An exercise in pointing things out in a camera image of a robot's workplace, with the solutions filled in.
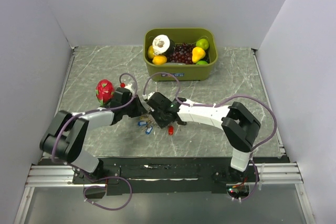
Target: gray countertop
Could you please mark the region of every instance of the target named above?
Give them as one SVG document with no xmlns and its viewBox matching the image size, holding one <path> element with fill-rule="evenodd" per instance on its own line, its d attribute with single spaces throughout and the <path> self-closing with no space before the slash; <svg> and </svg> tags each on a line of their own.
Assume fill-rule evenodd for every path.
<svg viewBox="0 0 336 224">
<path fill-rule="evenodd" d="M 82 112 L 97 108 L 99 102 L 95 88 L 101 79 L 119 85 L 119 75 L 133 74 L 139 85 L 138 93 L 149 77 L 142 58 L 142 46 L 81 46 L 75 49 L 74 61 L 65 86 L 60 109 Z M 160 91 L 173 99 L 175 82 L 150 81 L 147 93 Z M 218 62 L 210 77 L 205 81 L 181 82 L 179 97 L 195 102 L 214 103 L 233 94 L 252 95 L 267 102 L 263 85 L 249 48 L 218 48 Z M 272 131 L 270 115 L 259 104 L 248 99 L 242 102 L 259 121 L 261 129 L 255 143 L 260 142 Z M 174 124 L 174 135 L 167 129 L 155 127 L 146 135 L 138 127 L 139 119 L 126 116 L 114 126 L 101 127 L 87 133 L 84 148 L 95 156 L 231 156 L 230 146 L 223 131 L 212 126 L 188 123 Z M 273 137 L 259 147 L 254 156 L 280 156 L 278 140 Z"/>
</svg>

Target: green apple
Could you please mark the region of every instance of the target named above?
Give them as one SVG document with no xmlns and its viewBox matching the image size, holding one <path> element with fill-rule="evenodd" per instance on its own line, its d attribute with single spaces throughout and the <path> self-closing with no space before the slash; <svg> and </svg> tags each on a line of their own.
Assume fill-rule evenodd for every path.
<svg viewBox="0 0 336 224">
<path fill-rule="evenodd" d="M 200 60 L 196 63 L 196 65 L 207 65 L 208 62 L 206 62 L 205 60 Z"/>
<path fill-rule="evenodd" d="M 196 42 L 196 47 L 201 47 L 205 51 L 209 48 L 209 42 L 206 39 L 199 39 Z"/>
</svg>

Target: plastic bin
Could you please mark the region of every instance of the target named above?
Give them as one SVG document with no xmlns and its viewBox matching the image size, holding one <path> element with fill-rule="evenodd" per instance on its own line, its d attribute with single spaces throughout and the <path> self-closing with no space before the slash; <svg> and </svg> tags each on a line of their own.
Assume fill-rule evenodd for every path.
<svg viewBox="0 0 336 224">
<path fill-rule="evenodd" d="M 148 60 L 147 51 L 153 40 L 160 34 L 167 35 L 176 44 L 196 43 L 199 39 L 205 38 L 209 42 L 209 64 L 206 65 L 154 65 Z M 151 76 L 157 72 L 168 72 L 175 75 L 181 81 L 205 80 L 209 77 L 211 70 L 218 59 L 215 39 L 213 34 L 204 28 L 156 28 L 147 32 L 143 46 L 143 59 L 146 62 L 147 70 Z M 154 81 L 173 81 L 174 79 L 163 74 L 153 78 Z"/>
</svg>

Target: yellow lemon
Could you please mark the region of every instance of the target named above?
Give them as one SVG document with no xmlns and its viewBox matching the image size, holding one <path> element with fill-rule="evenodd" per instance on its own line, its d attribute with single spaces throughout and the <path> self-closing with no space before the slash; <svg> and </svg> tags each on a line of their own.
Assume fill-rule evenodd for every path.
<svg viewBox="0 0 336 224">
<path fill-rule="evenodd" d="M 148 48 L 147 56 L 149 59 L 153 59 L 155 57 L 153 46 L 150 46 Z"/>
<path fill-rule="evenodd" d="M 199 60 L 202 60 L 205 57 L 205 51 L 201 47 L 195 47 L 192 51 L 192 61 L 197 63 Z"/>
<path fill-rule="evenodd" d="M 167 57 L 165 55 L 156 55 L 153 59 L 153 64 L 162 65 L 167 62 Z"/>
</svg>

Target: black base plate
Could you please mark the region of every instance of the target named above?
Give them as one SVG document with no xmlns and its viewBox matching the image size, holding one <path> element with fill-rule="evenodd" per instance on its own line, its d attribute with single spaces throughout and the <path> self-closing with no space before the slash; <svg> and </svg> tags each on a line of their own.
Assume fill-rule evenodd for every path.
<svg viewBox="0 0 336 224">
<path fill-rule="evenodd" d="M 227 193 L 226 184 L 236 184 L 243 177 L 233 177 L 229 173 L 231 157 L 102 157 L 106 176 L 121 176 L 132 185 L 133 193 L 174 193 L 192 191 L 211 191 Z M 258 158 L 258 163 L 289 163 L 286 156 L 282 158 Z M 248 182 L 255 181 L 252 166 L 246 171 Z M 74 184 L 91 184 L 82 174 L 74 177 Z M 123 181 L 110 179 L 107 183 L 107 195 L 122 195 L 129 192 Z"/>
</svg>

